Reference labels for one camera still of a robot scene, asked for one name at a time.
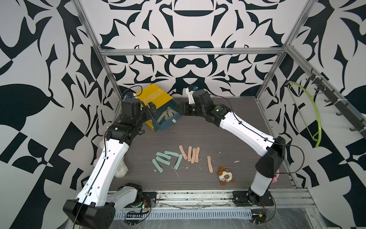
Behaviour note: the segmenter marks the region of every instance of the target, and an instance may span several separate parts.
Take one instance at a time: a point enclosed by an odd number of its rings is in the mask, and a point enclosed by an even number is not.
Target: gray work surface
[[[244,121],[269,133],[257,103],[253,97],[228,98],[234,112]],[[174,98],[179,103],[188,98]],[[228,102],[223,98],[213,98],[215,104]],[[260,156],[234,134],[207,122],[202,117],[181,117],[175,124],[164,131],[153,133],[145,124],[145,134],[134,138],[124,156],[128,172],[123,178],[114,177],[110,190],[132,182],[142,186],[144,190],[155,189],[247,189],[256,173],[255,163]],[[165,150],[180,153],[182,145],[188,155],[188,146],[200,147],[199,162],[191,163],[182,159],[178,170],[174,170],[177,157],[170,159],[171,166],[159,163],[163,172],[159,173],[152,163],[156,152]],[[211,156],[213,173],[208,171],[207,156]],[[218,167],[231,169],[235,183],[222,186],[217,175]],[[280,172],[286,172],[283,165]],[[270,188],[292,188],[289,175],[280,174],[276,183]]]

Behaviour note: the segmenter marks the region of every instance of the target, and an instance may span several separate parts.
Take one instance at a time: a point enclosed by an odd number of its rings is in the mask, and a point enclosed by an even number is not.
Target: black and white patterned wall
[[[366,5],[363,0],[319,0],[301,29],[295,48],[322,72],[362,113],[365,112]],[[295,81],[311,95],[315,86],[308,76],[286,56],[261,97],[265,114],[275,134],[305,152],[303,168],[296,173],[308,188],[329,227],[365,227],[366,220],[366,140],[323,94],[315,95],[322,125],[318,148],[312,140],[289,94],[286,83]],[[318,123],[313,105],[297,86],[291,90],[312,134]],[[301,152],[287,147],[291,170],[301,166]]]
[[[281,47],[305,0],[82,0],[102,48]],[[275,55],[109,56],[120,86],[254,96]]]
[[[173,96],[194,84],[220,96],[254,96],[275,60],[274,54],[109,56],[121,90],[155,83]]]
[[[0,3],[1,228],[57,228],[118,98],[70,0]]]

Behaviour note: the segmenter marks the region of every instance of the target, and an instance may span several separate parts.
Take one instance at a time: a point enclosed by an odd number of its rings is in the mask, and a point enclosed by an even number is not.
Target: pink object
[[[272,183],[276,183],[277,182],[277,178],[280,176],[279,172],[280,171],[277,170],[276,176],[273,178]]]

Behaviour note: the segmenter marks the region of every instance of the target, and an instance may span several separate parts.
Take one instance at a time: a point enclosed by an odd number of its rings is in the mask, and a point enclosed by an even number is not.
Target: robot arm
[[[272,179],[284,160],[285,140],[275,139],[240,119],[230,108],[223,104],[215,105],[205,90],[195,91],[197,87],[188,88],[189,102],[182,102],[178,107],[181,115],[204,117],[243,140],[261,156],[255,165],[257,170],[254,181],[248,191],[248,203],[258,205],[268,192]]]
[[[121,103],[122,114],[108,128],[105,147],[86,185],[76,199],[67,200],[63,211],[79,225],[88,228],[108,228],[115,212],[131,203],[140,203],[141,186],[128,183],[122,190],[107,197],[109,186],[122,157],[137,135],[144,133],[142,124],[157,115],[156,107],[149,107],[135,98]]]

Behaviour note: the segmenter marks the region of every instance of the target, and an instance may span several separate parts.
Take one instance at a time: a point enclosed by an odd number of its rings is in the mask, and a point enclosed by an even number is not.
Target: yellow box
[[[178,104],[174,101],[173,97],[168,95],[165,91],[159,88],[156,84],[151,84],[150,86],[144,88],[142,90],[142,94],[137,97],[139,100],[143,101],[145,105],[149,102],[155,104],[156,109],[158,111],[159,116],[167,109],[167,107],[171,107],[175,111],[177,111]],[[163,123],[159,124],[156,120],[152,119],[146,123],[150,129],[155,133],[158,130],[164,130],[168,126],[174,124],[179,118],[181,117],[180,114],[175,114],[170,119],[164,121]]]

